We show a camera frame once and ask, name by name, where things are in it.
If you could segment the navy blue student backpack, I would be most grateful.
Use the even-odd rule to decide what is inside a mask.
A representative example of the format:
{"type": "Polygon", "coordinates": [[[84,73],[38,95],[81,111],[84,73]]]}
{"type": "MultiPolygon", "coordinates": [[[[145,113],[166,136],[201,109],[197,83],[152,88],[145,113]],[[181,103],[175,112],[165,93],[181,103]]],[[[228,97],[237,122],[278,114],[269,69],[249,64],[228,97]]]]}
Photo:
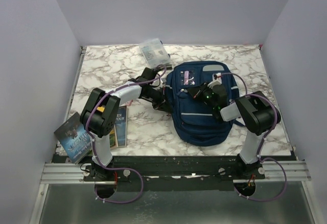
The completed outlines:
{"type": "Polygon", "coordinates": [[[228,66],[218,61],[189,61],[174,67],[166,77],[169,87],[167,100],[178,136],[195,146],[213,146],[226,140],[233,125],[244,125],[236,119],[220,122],[213,117],[212,108],[195,100],[187,89],[203,82],[210,83],[215,73],[230,73],[228,66]],[[184,85],[184,72],[189,71],[189,83],[184,85]]]}

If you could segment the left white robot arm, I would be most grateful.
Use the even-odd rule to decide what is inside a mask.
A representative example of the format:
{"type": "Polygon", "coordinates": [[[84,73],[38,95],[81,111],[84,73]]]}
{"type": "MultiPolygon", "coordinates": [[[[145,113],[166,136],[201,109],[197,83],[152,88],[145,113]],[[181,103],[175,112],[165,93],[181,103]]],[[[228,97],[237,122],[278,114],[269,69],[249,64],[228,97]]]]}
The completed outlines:
{"type": "Polygon", "coordinates": [[[171,113],[163,87],[152,83],[159,81],[170,66],[161,64],[153,69],[145,68],[142,74],[129,79],[125,84],[106,92],[94,88],[80,115],[80,122],[91,137],[92,160],[98,164],[96,175],[103,181],[113,176],[109,165],[112,153],[109,143],[97,143],[96,138],[106,137],[114,129],[119,107],[135,99],[143,99],[152,104],[154,110],[171,113]]]}

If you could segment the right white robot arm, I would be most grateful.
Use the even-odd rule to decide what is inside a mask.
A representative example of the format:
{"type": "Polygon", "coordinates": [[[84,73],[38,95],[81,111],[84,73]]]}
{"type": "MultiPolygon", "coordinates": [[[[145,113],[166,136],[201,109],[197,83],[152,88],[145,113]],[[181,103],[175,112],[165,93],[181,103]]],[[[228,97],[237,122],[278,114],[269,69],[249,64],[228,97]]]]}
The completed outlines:
{"type": "Polygon", "coordinates": [[[260,161],[264,140],[281,121],[276,107],[261,91],[227,103],[227,91],[221,84],[203,83],[188,88],[188,93],[193,99],[211,107],[213,117],[220,122],[229,122],[238,117],[243,119],[247,135],[242,150],[237,155],[234,171],[239,178],[248,178],[260,161]]]}

